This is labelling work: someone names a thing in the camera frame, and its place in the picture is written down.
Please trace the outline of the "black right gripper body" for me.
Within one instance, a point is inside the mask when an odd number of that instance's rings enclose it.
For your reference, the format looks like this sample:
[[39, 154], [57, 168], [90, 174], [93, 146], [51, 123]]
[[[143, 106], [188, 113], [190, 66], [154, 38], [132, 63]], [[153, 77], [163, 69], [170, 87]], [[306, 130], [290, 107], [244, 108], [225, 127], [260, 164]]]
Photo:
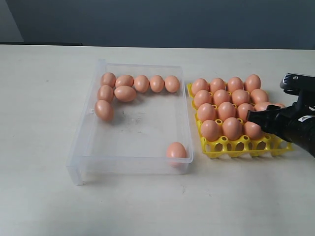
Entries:
[[294, 143], [315, 155], [315, 111], [311, 107], [296, 110], [293, 105], [277, 110], [277, 133], [276, 136], [283, 140]]

